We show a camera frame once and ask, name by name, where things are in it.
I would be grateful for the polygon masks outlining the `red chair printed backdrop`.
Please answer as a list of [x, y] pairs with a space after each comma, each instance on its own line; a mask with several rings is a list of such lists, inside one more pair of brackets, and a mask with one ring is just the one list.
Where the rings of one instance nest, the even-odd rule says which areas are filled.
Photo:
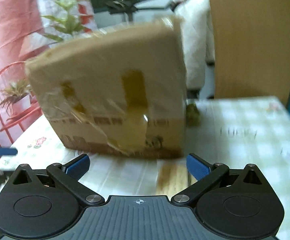
[[0, 0], [0, 146], [42, 114], [24, 62], [96, 27], [91, 0]]

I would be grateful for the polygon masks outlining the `wooden headboard panel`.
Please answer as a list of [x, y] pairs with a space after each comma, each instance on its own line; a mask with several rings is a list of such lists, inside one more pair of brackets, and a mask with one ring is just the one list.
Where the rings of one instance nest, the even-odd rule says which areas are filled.
[[290, 94], [290, 0], [210, 0], [215, 94], [221, 98]]

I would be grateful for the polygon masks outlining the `brown cardboard box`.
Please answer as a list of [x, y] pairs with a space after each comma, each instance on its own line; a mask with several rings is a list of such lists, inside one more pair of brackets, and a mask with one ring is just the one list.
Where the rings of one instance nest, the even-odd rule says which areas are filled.
[[38, 103], [66, 148], [132, 158], [184, 155], [181, 21], [99, 29], [25, 62]]

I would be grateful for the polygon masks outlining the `white quilted blanket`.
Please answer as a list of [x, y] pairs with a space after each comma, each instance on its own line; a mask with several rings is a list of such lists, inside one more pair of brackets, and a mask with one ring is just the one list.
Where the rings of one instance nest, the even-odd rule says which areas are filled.
[[176, 7], [175, 14], [182, 19], [187, 89], [202, 89], [206, 66], [215, 61], [210, 0], [185, 0]]

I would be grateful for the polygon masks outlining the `black exercise bike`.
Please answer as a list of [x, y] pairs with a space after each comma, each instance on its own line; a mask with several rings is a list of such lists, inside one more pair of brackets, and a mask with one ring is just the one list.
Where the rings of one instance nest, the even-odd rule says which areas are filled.
[[182, 0], [109, 0], [106, 9], [110, 15], [121, 15], [123, 22], [134, 22], [134, 15], [144, 11], [174, 11]]

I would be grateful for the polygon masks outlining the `checked rabbit tablecloth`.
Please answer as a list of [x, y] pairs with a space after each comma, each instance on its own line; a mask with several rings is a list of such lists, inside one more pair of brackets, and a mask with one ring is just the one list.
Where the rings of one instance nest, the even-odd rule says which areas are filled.
[[[186, 153], [231, 168], [256, 164], [285, 210], [279, 239], [290, 239], [290, 115], [275, 97], [197, 101], [201, 122], [186, 132]], [[156, 193], [162, 162], [101, 154], [81, 183], [109, 195]]]

